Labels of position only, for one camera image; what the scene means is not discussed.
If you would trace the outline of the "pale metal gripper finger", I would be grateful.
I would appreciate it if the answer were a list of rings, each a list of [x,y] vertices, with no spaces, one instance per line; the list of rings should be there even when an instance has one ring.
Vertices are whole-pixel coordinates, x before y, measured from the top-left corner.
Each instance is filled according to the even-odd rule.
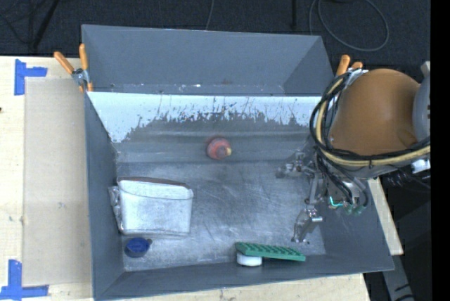
[[[275,177],[277,179],[293,179],[298,177],[314,179],[316,172],[314,153],[296,151],[277,167]]]
[[[315,206],[305,206],[295,220],[291,241],[303,243],[307,234],[311,233],[322,221],[323,216]]]

